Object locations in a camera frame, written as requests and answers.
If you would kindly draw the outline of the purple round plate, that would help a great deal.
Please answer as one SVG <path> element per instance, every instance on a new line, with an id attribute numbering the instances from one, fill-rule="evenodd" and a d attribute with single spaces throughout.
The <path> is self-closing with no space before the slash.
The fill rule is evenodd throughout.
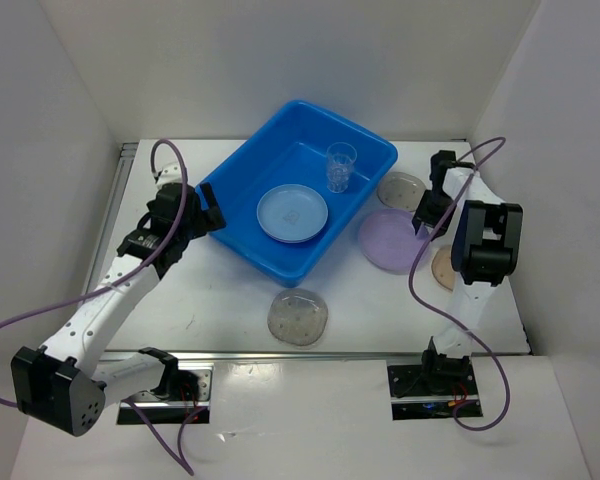
<path id="1" fill-rule="evenodd" d="M 363 255 L 386 272 L 404 275 L 429 232 L 425 227 L 415 231 L 413 215 L 400 209 L 380 209 L 367 215 L 358 230 L 358 244 Z"/>

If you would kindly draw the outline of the blue round plate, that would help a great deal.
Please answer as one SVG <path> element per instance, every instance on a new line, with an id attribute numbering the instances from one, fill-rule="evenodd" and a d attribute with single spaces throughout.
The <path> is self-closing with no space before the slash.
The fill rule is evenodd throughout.
<path id="1" fill-rule="evenodd" d="M 324 198 L 312 188 L 285 184 L 265 193 L 258 202 L 256 218 L 261 229 L 282 243 L 303 243 L 325 227 L 329 210 Z"/>

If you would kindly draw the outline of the clear plastic cup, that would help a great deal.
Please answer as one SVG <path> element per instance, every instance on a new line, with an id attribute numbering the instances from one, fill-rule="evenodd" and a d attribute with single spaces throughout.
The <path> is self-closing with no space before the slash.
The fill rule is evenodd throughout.
<path id="1" fill-rule="evenodd" d="M 351 165 L 354 172 L 356 160 L 357 150 L 352 145 L 345 142 L 333 143 L 327 148 L 326 151 L 326 175 L 327 167 L 334 164 Z"/>
<path id="2" fill-rule="evenodd" d="M 343 193 L 349 186 L 353 167 L 351 165 L 334 164 L 327 167 L 327 188 L 332 193 Z"/>

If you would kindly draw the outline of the grey translucent speckled dish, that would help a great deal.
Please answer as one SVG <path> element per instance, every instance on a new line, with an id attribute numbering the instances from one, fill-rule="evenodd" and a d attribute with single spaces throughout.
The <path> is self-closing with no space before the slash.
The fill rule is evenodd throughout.
<path id="1" fill-rule="evenodd" d="M 321 296 L 306 289 L 291 288 L 274 297 L 267 327 L 280 342 L 309 348 L 323 336 L 328 319 L 329 309 Z"/>

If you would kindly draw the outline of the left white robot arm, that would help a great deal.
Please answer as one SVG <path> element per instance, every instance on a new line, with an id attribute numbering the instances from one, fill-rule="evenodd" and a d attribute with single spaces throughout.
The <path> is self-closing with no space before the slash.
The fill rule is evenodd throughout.
<path id="1" fill-rule="evenodd" d="M 18 409 L 74 437 L 86 434 L 109 405 L 147 391 L 160 400 L 199 392 L 197 376 L 178 359 L 144 347 L 103 365 L 101 356 L 138 303 L 183 256 L 189 243 L 225 227 L 210 183 L 183 184 L 176 165 L 157 177 L 157 193 L 135 230 L 117 249 L 100 288 L 37 349 L 11 361 Z"/>

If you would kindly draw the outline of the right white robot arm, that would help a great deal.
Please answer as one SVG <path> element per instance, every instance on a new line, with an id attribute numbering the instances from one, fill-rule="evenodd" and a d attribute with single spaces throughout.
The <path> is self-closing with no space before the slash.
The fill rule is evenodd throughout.
<path id="1" fill-rule="evenodd" d="M 483 311 L 516 268 L 523 209 L 495 195 L 476 166 L 457 160 L 452 151 L 434 154 L 430 168 L 431 188 L 416 209 L 414 230 L 429 227 L 435 240 L 446 233 L 453 214 L 460 214 L 450 254 L 454 287 L 445 310 L 454 320 L 430 339 L 418 371 L 426 391 L 443 394 L 467 380 Z"/>

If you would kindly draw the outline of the blue plastic bin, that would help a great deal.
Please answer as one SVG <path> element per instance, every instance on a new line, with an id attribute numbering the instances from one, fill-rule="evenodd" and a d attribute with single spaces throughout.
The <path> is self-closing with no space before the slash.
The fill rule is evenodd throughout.
<path id="1" fill-rule="evenodd" d="M 291 101 L 206 177 L 226 221 L 213 236 L 295 287 L 397 157 L 393 144 L 364 127 Z"/>

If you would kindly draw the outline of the clear translucent dish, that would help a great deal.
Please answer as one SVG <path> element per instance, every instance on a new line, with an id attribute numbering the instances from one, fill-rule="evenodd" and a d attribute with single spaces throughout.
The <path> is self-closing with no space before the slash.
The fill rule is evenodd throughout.
<path id="1" fill-rule="evenodd" d="M 425 190 L 425 184 L 417 177 L 403 172 L 390 172 L 380 181 L 376 195 L 389 208 L 415 212 Z"/>

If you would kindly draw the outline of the pink translucent dish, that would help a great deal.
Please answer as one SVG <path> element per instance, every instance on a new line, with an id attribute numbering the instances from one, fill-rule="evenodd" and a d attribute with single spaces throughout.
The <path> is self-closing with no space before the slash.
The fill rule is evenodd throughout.
<path id="1" fill-rule="evenodd" d="M 431 262 L 431 272 L 436 282 L 445 290 L 452 292 L 455 284 L 455 272 L 451 263 L 451 246 L 445 245 L 437 250 Z"/>

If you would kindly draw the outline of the aluminium rail left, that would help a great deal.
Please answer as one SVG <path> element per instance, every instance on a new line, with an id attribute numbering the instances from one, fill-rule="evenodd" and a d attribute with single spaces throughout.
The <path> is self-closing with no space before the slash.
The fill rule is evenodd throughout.
<path id="1" fill-rule="evenodd" d="M 109 192 L 99 236 L 84 283 L 83 292 L 91 291 L 98 283 L 107 254 L 115 221 L 122 202 L 126 184 L 136 157 L 138 142 L 123 143 L 116 163 L 116 171 Z"/>

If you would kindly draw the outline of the aluminium rail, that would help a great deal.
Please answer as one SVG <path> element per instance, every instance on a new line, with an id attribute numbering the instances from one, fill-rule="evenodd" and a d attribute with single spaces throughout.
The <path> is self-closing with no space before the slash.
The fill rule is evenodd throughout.
<path id="1" fill-rule="evenodd" d="M 123 143 L 116 163 L 116 171 L 109 192 L 99 236 L 84 283 L 83 292 L 91 291 L 98 283 L 107 254 L 115 221 L 122 202 L 126 184 L 136 157 L 138 142 Z"/>
<path id="2" fill-rule="evenodd" d="M 179 360 L 188 362 L 277 363 L 283 361 L 397 361 L 421 362 L 421 353 L 402 352 L 173 352 Z"/>

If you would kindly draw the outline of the aluminium rail front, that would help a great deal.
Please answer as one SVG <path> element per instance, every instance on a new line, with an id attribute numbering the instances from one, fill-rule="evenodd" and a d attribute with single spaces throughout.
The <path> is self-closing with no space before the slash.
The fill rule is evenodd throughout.
<path id="1" fill-rule="evenodd" d="M 397 361 L 421 362 L 421 353 L 402 352 L 173 352 L 179 360 L 188 362 L 277 363 L 283 361 Z"/>

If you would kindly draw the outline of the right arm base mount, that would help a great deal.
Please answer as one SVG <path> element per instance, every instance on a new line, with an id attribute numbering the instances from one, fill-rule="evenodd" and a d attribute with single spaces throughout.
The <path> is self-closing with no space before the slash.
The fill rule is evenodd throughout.
<path id="1" fill-rule="evenodd" d="M 426 377 L 421 365 L 387 365 L 393 421 L 452 419 L 483 416 L 472 366 L 460 378 Z"/>

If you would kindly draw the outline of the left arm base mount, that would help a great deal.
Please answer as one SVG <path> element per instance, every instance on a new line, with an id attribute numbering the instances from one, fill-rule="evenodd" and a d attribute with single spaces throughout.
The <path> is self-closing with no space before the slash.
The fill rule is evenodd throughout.
<path id="1" fill-rule="evenodd" d="M 166 397 L 141 391 L 132 402 L 154 425 L 181 424 L 196 409 L 191 424 L 208 424 L 214 367 L 210 363 L 186 362 L 180 378 Z"/>

